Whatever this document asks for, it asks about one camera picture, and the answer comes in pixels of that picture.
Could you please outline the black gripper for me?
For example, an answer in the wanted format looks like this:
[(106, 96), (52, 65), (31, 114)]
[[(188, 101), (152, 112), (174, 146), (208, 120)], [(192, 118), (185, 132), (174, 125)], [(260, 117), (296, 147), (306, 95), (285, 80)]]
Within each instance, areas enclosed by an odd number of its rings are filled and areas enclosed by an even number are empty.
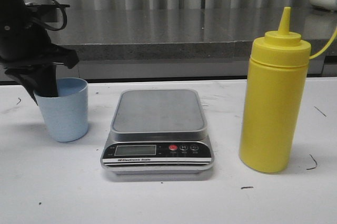
[[(25, 88), (37, 104), (34, 91), (42, 97), (58, 97), (56, 66), (73, 68), (79, 58), (75, 50), (55, 45), (48, 31), (60, 31), (67, 25), (67, 4), (51, 0), (51, 4), (27, 5), (24, 0), (1, 0), (1, 64), (8, 67), (5, 75)], [(62, 25), (54, 27), (42, 20), (42, 16), (59, 9)], [(45, 65), (38, 74), (20, 69), (33, 65)]]

